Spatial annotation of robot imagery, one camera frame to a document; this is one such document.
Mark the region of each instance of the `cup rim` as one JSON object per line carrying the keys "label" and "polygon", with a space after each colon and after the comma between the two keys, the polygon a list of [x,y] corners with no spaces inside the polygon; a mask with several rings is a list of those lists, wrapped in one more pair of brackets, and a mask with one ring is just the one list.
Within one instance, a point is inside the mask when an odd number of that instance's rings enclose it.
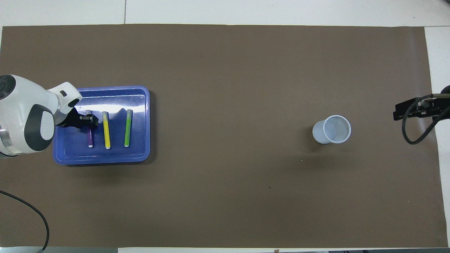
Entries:
{"label": "cup rim", "polygon": [[[347,137],[345,137],[345,139],[342,140],[342,141],[333,141],[332,139],[328,138],[328,136],[325,134],[325,124],[327,123],[327,121],[328,121],[329,119],[331,119],[331,118],[333,118],[333,117],[339,117],[339,118],[342,118],[342,119],[344,119],[344,121],[347,123],[347,126],[348,126],[348,134],[347,134]],[[324,133],[325,138],[327,138],[327,140],[329,140],[331,143],[339,144],[339,143],[342,143],[342,142],[346,141],[346,140],[350,137],[350,134],[351,134],[351,126],[350,126],[350,122],[349,122],[346,118],[344,118],[343,116],[341,116],[341,115],[331,115],[330,117],[328,117],[328,118],[325,119],[324,125],[322,126],[322,131],[323,131],[323,133]]]}

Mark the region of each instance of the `brown mat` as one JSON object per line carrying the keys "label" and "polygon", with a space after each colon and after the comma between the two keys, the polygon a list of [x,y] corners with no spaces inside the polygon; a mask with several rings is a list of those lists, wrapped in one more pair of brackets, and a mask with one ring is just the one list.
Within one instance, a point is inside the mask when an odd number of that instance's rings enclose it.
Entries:
{"label": "brown mat", "polygon": [[[50,246],[447,247],[436,137],[409,145],[392,120],[431,92],[422,27],[5,27],[1,46],[2,74],[47,89],[153,94],[143,163],[0,161]],[[320,145],[312,127],[332,114],[352,135]],[[36,214],[0,203],[1,246],[44,242]]]}

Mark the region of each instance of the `white cup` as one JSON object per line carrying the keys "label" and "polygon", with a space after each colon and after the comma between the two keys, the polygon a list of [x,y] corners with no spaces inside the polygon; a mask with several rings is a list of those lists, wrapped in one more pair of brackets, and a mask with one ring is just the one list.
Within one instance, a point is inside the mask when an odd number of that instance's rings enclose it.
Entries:
{"label": "white cup", "polygon": [[350,133],[350,123],[341,115],[332,115],[312,128],[314,139],[322,144],[342,143],[350,137]]}

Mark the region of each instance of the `blue tray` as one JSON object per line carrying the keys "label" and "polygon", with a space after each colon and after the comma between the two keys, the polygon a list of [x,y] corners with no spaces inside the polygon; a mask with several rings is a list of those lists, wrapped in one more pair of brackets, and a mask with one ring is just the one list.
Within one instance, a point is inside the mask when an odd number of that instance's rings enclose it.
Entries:
{"label": "blue tray", "polygon": [[[59,164],[142,162],[150,154],[150,94],[143,86],[78,89],[83,99],[75,108],[99,118],[94,147],[87,144],[87,129],[56,127],[53,159]],[[124,147],[126,110],[133,110],[130,146]],[[105,149],[102,112],[109,113],[111,149]]]}

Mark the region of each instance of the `yellow marker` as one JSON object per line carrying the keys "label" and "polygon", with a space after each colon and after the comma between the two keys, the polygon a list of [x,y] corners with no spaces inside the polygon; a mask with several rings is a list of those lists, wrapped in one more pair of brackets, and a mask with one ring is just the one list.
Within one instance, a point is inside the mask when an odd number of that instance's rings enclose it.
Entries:
{"label": "yellow marker", "polygon": [[105,134],[105,148],[111,148],[111,142],[109,140],[109,124],[108,124],[108,112],[102,112],[103,114],[103,133]]}

